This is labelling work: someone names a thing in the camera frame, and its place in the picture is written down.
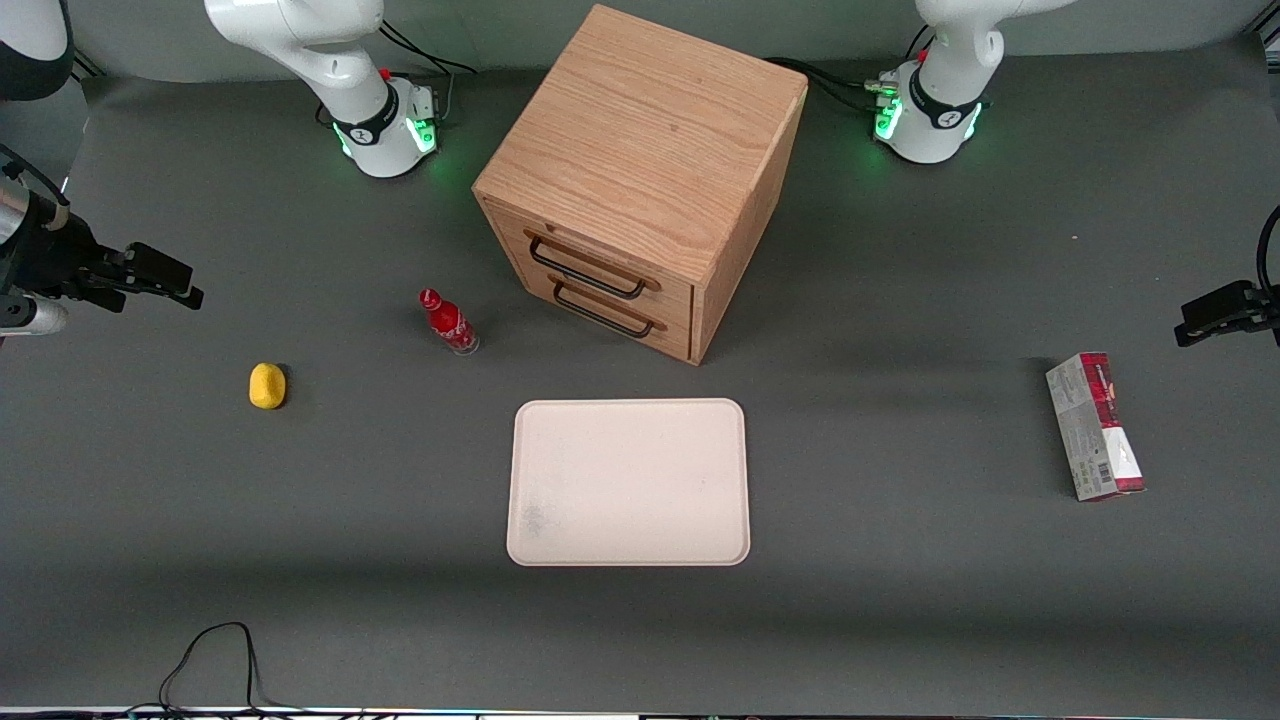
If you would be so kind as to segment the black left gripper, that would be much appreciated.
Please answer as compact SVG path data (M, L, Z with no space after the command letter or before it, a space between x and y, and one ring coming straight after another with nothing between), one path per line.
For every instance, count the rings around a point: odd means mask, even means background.
M1270 332L1280 343L1276 286L1234 281L1181 306L1183 323L1174 328L1181 348L1231 333Z

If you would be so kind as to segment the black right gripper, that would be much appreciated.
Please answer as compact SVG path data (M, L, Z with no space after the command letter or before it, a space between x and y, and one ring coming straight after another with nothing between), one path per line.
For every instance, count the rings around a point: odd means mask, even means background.
M74 214L50 229L60 206L38 193L3 195L3 293L33 293L44 299L88 302L123 313L132 295L170 300L200 310L204 291L192 284L184 263L141 242L124 254L100 245L86 222Z

